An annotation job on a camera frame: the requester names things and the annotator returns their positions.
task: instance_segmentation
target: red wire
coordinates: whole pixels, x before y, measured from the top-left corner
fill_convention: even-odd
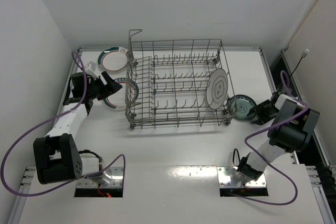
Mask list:
[[[98,193],[99,193],[100,195],[102,195],[103,197],[105,197],[105,194],[103,194],[103,193],[100,191],[100,186],[98,186]]]

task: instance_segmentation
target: wall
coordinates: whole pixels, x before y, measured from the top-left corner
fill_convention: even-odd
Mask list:
[[[0,0],[0,158],[25,131],[55,115],[71,54],[42,0]],[[18,189],[24,168],[34,165],[33,140],[43,126],[15,147],[5,167]],[[15,196],[0,185],[0,223],[6,223]]]
[[[262,46],[272,61],[315,0],[44,0],[72,48],[140,39],[221,38]]]
[[[318,130],[324,150],[336,164],[335,114],[336,107],[336,1],[319,0],[303,22],[287,50],[288,63],[294,69],[301,53],[309,54],[301,62],[294,77],[304,98],[321,115]]]

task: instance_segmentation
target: dish rack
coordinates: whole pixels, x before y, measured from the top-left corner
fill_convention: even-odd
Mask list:
[[[130,127],[229,125],[237,106],[228,104],[229,95],[235,94],[222,40],[132,41],[141,31],[129,32],[125,115]],[[227,73],[228,96],[212,110],[206,89],[218,68]]]

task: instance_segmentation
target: metal wire rack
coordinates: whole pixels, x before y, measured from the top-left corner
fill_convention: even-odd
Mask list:
[[[141,31],[129,32],[125,114],[130,127],[229,125],[237,107],[228,105],[234,89],[222,40],[132,41]],[[217,68],[226,71],[229,92],[223,106],[212,110],[205,96]]]

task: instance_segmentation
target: plate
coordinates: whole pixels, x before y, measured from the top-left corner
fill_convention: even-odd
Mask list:
[[[235,95],[234,97],[236,98],[238,111],[234,115],[233,118],[237,120],[241,120],[241,121],[248,121],[248,120],[253,119],[255,117],[255,113],[249,116],[247,114],[250,111],[250,109],[252,109],[254,106],[257,105],[256,102],[251,97],[248,97],[247,95],[244,95],[244,94],[238,94],[238,95]],[[231,110],[235,106],[234,97],[232,97],[229,100],[229,106]]]
[[[111,47],[99,55],[98,66],[107,73],[116,73],[126,68],[127,58],[127,49]]]
[[[109,97],[103,99],[103,103],[112,109],[124,110],[126,109],[125,93],[126,93],[127,78],[116,78],[114,81],[116,83],[121,84],[123,88],[119,90],[117,93],[110,95]],[[132,99],[132,102],[134,102],[138,98],[139,87],[134,81],[131,81],[131,87],[134,90],[134,92],[132,92],[134,94],[134,98]]]
[[[206,102],[213,110],[219,109],[227,96],[227,74],[222,68],[218,68],[211,74],[206,88]]]

